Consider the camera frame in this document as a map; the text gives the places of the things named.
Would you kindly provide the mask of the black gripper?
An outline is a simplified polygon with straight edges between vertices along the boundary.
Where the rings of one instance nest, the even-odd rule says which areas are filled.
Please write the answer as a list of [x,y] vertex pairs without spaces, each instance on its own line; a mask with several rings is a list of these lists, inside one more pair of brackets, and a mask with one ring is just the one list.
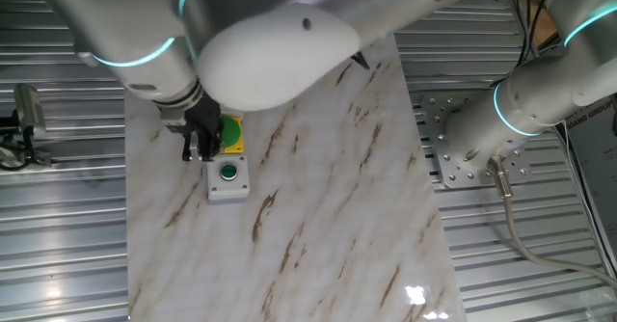
[[204,94],[193,107],[185,111],[185,119],[188,128],[183,136],[182,160],[192,160],[192,133],[197,131],[207,135],[198,137],[199,158],[203,162],[210,161],[212,157],[212,140],[222,141],[222,132],[225,126],[220,104],[209,95]]

